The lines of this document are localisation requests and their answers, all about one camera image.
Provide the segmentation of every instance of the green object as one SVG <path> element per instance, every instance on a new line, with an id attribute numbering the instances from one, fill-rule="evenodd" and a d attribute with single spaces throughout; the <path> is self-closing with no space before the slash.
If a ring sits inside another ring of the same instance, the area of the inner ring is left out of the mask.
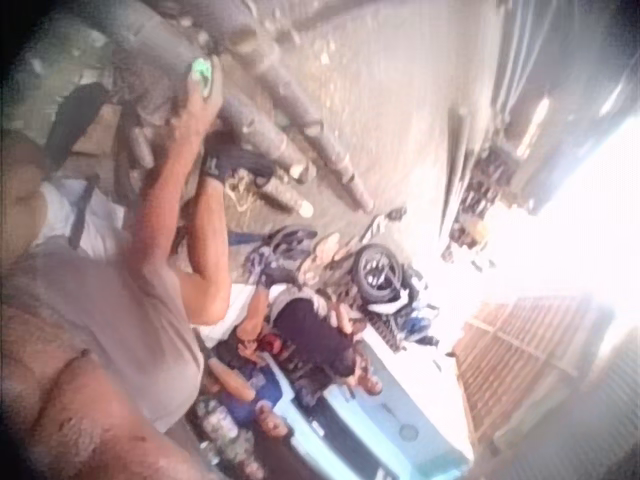
<path id="1" fill-rule="evenodd" d="M 213 64 L 208 58 L 197 58 L 191 64 L 191 75 L 202 84 L 202 96 L 211 94 L 213 83 Z"/>

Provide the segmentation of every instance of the pavement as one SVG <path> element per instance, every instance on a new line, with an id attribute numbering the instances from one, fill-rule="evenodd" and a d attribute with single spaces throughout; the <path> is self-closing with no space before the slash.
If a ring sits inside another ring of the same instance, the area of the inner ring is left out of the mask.
<path id="1" fill-rule="evenodd" d="M 440 253 L 448 110 L 469 110 L 471 144 L 478 148 L 490 120 L 501 22 L 492 0 L 386 2 L 306 32 L 300 45 L 283 49 L 284 63 L 321 107 L 327 128 L 349 147 L 376 212 L 408 206 L 403 223 L 381 240 L 425 268 Z M 321 234 L 338 231 L 343 240 L 361 233 L 371 217 L 354 212 L 317 163 L 316 180 L 298 189 L 315 208 L 312 218 L 256 202 L 244 212 L 231 206 L 229 224 L 268 231 L 306 223 Z"/>

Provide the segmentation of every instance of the tire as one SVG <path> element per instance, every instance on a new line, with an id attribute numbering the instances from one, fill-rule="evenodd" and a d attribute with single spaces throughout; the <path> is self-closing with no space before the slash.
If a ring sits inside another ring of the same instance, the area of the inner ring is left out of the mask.
<path id="1" fill-rule="evenodd" d="M 389 273 L 395 281 L 387 278 L 380 285 L 373 286 L 367 280 L 370 262 L 376 258 L 384 258 L 389 265 Z M 352 268 L 352 280 L 358 288 L 358 293 L 365 304 L 385 303 L 397 297 L 398 287 L 402 284 L 402 264 L 395 254 L 384 245 L 373 243 L 362 247 L 355 255 Z"/>

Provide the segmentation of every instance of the shoe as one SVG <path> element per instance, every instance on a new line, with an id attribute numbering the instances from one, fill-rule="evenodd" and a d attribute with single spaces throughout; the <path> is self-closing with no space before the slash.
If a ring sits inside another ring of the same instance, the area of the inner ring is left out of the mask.
<path id="1" fill-rule="evenodd" d="M 237 170 L 246 170 L 256 178 L 269 180 L 275 174 L 275 164 L 264 155 L 236 146 L 218 145 L 205 149 L 204 174 L 224 183 Z"/>
<path id="2" fill-rule="evenodd" d="M 274 285 L 278 285 L 280 283 L 286 283 L 300 288 L 296 272 L 279 265 L 267 265 L 262 270 L 259 283 L 267 289 L 270 289 Z"/>

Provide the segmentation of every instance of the wrist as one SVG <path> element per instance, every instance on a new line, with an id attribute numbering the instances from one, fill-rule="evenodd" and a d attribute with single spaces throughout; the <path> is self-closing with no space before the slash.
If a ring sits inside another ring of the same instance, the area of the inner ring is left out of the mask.
<path id="1" fill-rule="evenodd" d="M 178 117 L 173 122 L 173 139 L 178 143 L 194 144 L 200 147 L 207 132 L 208 127 L 188 115 Z"/>

